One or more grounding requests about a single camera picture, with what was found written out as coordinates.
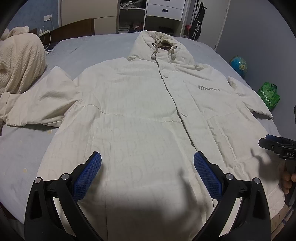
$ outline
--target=human hand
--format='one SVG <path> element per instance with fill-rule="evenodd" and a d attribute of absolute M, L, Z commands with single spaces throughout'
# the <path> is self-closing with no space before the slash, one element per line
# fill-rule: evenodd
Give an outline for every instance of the human hand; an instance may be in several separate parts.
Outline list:
<path fill-rule="evenodd" d="M 296 173 L 291 175 L 285 170 L 282 174 L 282 189 L 285 194 L 289 193 L 290 188 L 292 187 L 292 182 L 296 182 Z"/>

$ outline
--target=mattress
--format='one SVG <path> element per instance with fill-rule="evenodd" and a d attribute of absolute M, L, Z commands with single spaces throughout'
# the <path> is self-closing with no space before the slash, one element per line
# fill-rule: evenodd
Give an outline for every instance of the mattress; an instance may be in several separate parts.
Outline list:
<path fill-rule="evenodd" d="M 127 57 L 138 33 L 109 34 L 67 39 L 58 43 L 46 57 L 47 68 L 59 66 L 76 78 L 85 68 L 114 58 Z M 176 38 L 184 44 L 197 63 L 211 65 L 226 77 L 248 84 L 207 45 L 186 38 Z M 267 132 L 279 136 L 273 120 L 256 116 Z M 25 127 L 4 126 L 0 137 L 0 202 L 24 223 L 25 209 L 32 183 L 42 157 L 57 129 L 43 125 Z"/>

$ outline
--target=white jacket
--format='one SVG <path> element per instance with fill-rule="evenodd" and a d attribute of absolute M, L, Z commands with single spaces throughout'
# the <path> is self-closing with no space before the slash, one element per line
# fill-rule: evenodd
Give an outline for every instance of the white jacket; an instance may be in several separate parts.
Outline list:
<path fill-rule="evenodd" d="M 152 43 L 162 40 L 177 46 L 175 59 L 160 48 L 151 58 Z M 196 151 L 237 179 L 259 177 L 275 216 L 284 205 L 281 162 L 258 146 L 267 132 L 253 111 L 272 118 L 250 88 L 196 65 L 173 37 L 148 31 L 128 59 L 96 64 L 73 81 L 55 67 L 27 92 L 5 92 L 0 100 L 7 125 L 59 127 L 38 171 L 44 180 L 71 173 L 100 152 L 101 170 L 78 203 L 112 241 L 180 241 L 197 234 L 214 206 L 193 166 Z"/>

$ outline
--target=blue gripper pad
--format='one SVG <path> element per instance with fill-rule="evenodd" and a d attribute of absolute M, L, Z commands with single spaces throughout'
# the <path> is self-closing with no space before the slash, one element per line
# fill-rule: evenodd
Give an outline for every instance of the blue gripper pad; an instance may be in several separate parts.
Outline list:
<path fill-rule="evenodd" d="M 270 141 L 274 141 L 274 142 L 279 142 L 279 143 L 282 142 L 281 137 L 276 137 L 276 136 L 273 136 L 273 135 L 266 135 L 265 139 L 270 140 Z"/>
<path fill-rule="evenodd" d="M 79 177 L 73 185 L 72 196 L 75 202 L 84 198 L 87 190 L 89 189 L 89 186 L 91 185 L 93 179 L 98 173 L 102 163 L 100 153 L 94 153 L 91 156 L 91 159 L 87 160 L 87 162 L 87 166 L 81 172 L 81 174 L 79 175 Z"/>
<path fill-rule="evenodd" d="M 200 175 L 211 197 L 216 200 L 222 199 L 222 184 L 210 168 L 210 162 L 200 153 L 194 155 L 194 166 Z"/>

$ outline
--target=wall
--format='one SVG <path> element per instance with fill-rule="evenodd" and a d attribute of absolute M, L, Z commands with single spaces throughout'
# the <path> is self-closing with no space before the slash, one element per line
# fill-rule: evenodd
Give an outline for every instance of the wall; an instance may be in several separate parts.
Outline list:
<path fill-rule="evenodd" d="M 10 21 L 7 28 L 11 30 L 17 26 L 28 25 L 30 29 L 37 28 L 39 30 L 44 26 L 45 30 L 52 30 L 51 21 L 44 22 L 43 19 L 43 16 L 50 14 L 52 14 L 54 28 L 58 28 L 57 2 L 58 0 L 28 0 Z"/>
<path fill-rule="evenodd" d="M 217 53 L 226 62 L 236 55 L 248 64 L 245 81 L 257 91 L 265 81 L 281 99 L 272 111 L 279 133 L 296 140 L 296 38 L 268 0 L 231 0 Z"/>

